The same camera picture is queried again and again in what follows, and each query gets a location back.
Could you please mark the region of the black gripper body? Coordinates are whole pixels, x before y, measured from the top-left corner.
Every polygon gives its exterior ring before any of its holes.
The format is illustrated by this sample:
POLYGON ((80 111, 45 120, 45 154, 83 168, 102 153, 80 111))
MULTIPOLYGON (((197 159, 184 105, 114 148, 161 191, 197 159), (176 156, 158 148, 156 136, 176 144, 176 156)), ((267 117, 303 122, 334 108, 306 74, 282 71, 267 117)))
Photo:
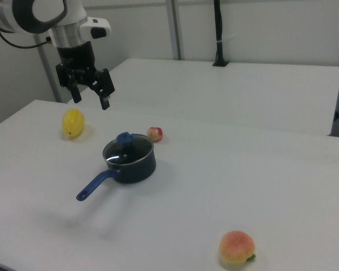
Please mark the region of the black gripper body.
POLYGON ((90 41, 76 47, 57 48, 61 63, 56 66, 59 83, 69 84, 69 77, 82 85, 92 84, 95 81, 95 56, 90 41))

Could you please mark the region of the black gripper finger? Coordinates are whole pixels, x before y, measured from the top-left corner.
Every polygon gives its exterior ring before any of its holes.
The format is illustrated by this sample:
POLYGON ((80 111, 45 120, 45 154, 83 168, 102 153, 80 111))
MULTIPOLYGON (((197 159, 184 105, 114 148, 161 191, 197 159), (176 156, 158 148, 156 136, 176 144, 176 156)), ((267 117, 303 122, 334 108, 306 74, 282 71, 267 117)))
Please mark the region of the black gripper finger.
POLYGON ((70 91, 74 103, 79 103, 82 100, 80 91, 77 87, 77 76, 81 75, 80 69, 67 68, 63 63, 56 65, 55 68, 59 84, 70 91))
POLYGON ((107 110, 110 106, 109 97, 115 91, 108 69, 90 70, 89 75, 88 87, 98 95, 102 109, 107 110))

